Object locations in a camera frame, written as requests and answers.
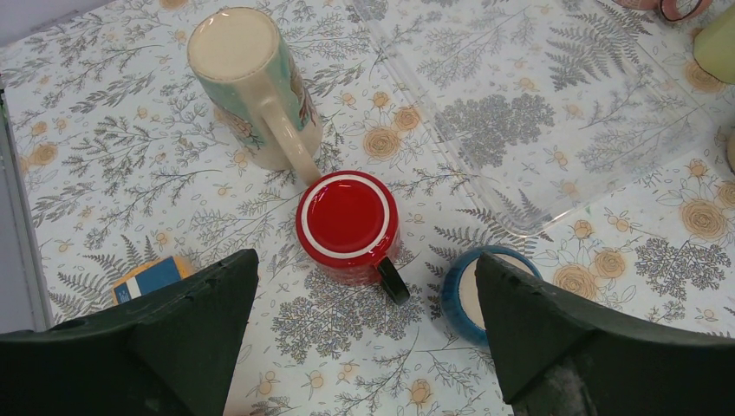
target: tablecloth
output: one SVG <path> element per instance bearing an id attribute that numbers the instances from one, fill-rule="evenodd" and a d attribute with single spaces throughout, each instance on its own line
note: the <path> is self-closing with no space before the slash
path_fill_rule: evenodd
<path id="1" fill-rule="evenodd" d="M 573 14 L 581 1 L 541 2 L 528 13 Z M 454 0 L 363 3 L 377 16 L 396 8 L 406 17 L 397 30 L 411 36 L 456 19 L 438 13 L 411 25 L 426 7 Z M 0 72 L 55 320 L 111 306 L 111 284 L 145 261 L 181 255 L 202 267 L 256 248 L 260 283 L 225 412 L 232 415 L 510 414 L 489 349 L 459 339 L 439 307 L 450 261 L 486 244 L 518 250 L 545 280 L 610 308 L 731 336 L 735 177 L 724 144 L 735 87 L 699 68 L 692 38 L 732 1 L 715 0 L 679 25 L 604 3 L 670 74 L 655 88 L 678 82 L 719 129 L 697 137 L 685 157 L 529 238 L 470 203 L 469 173 L 447 159 L 359 14 L 339 0 L 118 0 L 4 48 Z M 291 172 L 249 163 L 192 76 L 185 46 L 193 28 L 238 5 L 281 27 L 324 121 L 322 172 L 362 169 L 396 196 L 397 264 L 413 295 L 406 305 L 315 270 L 293 226 L 305 186 Z M 520 94 L 516 78 L 509 96 Z M 592 108 L 554 101 L 551 80 L 534 87 L 555 123 L 592 116 Z M 549 163 L 575 157 L 550 149 Z"/>

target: yellow object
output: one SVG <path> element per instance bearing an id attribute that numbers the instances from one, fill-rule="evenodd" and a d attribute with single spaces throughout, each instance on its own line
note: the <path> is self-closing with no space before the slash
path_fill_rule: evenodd
<path id="1" fill-rule="evenodd" d="M 176 265 L 177 276 L 163 276 L 161 274 L 170 275 L 170 267 L 166 267 L 170 264 L 171 260 Z M 115 282 L 112 288 L 113 303 L 115 305 L 131 300 L 132 298 L 139 297 L 149 293 L 151 290 L 159 289 L 162 286 L 173 283 L 175 280 L 186 279 L 193 275 L 195 272 L 192 264 L 189 263 L 184 257 L 173 256 L 166 257 L 156 260 L 155 262 L 149 262 L 142 264 L 135 269 L 127 272 L 120 280 Z"/>
<path id="2" fill-rule="evenodd" d="M 710 75 L 735 84 L 735 4 L 694 38 L 694 59 Z"/>

